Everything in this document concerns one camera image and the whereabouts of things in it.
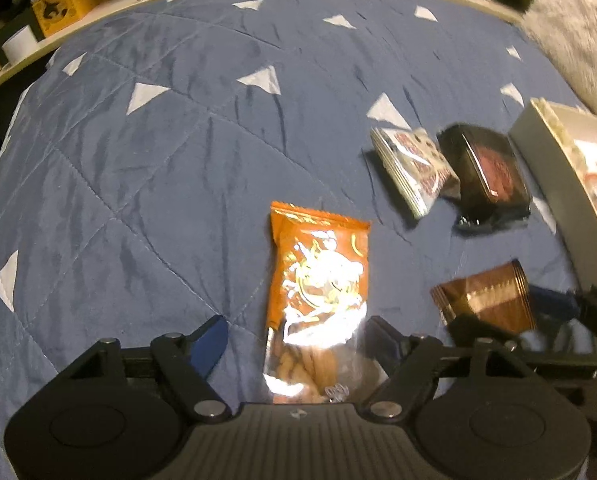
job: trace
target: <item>orange package in box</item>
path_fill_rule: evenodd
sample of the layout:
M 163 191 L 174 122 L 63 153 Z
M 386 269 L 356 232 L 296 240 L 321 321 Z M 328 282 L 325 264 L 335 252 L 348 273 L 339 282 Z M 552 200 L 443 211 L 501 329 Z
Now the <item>orange package in box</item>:
M 263 375 L 274 402 L 341 402 L 363 382 L 370 223 L 273 202 Z

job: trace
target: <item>black snack package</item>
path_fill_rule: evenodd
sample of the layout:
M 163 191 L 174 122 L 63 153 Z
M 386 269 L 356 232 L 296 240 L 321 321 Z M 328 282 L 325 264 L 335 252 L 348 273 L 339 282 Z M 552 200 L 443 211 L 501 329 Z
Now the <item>black snack package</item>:
M 453 124 L 438 138 L 461 181 L 458 229 L 489 232 L 530 216 L 531 196 L 505 135 L 473 124 Z

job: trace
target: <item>circular disc cover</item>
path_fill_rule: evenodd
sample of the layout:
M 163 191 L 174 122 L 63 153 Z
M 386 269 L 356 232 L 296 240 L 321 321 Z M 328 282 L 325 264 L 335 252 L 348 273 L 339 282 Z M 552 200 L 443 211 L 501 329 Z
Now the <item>circular disc cover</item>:
M 22 478 L 133 480 L 156 472 L 181 423 L 162 399 L 123 386 L 67 384 L 43 392 L 5 430 Z
M 456 384 L 427 403 L 415 422 L 426 455 L 452 478 L 575 479 L 591 444 L 585 417 L 549 388 L 515 382 Z

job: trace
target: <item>orange box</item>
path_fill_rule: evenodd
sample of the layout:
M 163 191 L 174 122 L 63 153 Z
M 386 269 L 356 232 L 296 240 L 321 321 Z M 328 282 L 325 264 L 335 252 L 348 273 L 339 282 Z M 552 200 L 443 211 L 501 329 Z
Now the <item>orange box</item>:
M 40 29 L 47 38 L 76 23 L 105 0 L 39 0 L 32 5 Z

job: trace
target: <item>blue bedspread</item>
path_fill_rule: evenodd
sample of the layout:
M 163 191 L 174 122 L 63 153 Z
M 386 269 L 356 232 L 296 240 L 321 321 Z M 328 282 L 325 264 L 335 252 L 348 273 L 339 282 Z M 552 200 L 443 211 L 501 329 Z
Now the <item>blue bedspread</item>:
M 441 0 L 159 0 L 72 37 L 0 158 L 0 480 L 8 418 L 102 336 L 143 346 L 224 314 L 212 384 L 233 406 L 261 398 L 272 200 L 373 222 L 369 313 L 403 333 L 447 338 L 431 286 L 514 257 L 573 286 L 534 206 L 486 237 L 454 235 L 443 200 L 415 225 L 369 137 L 506 132 L 540 96 L 578 104 L 517 28 Z M 533 337 L 589 345 L 575 324 Z

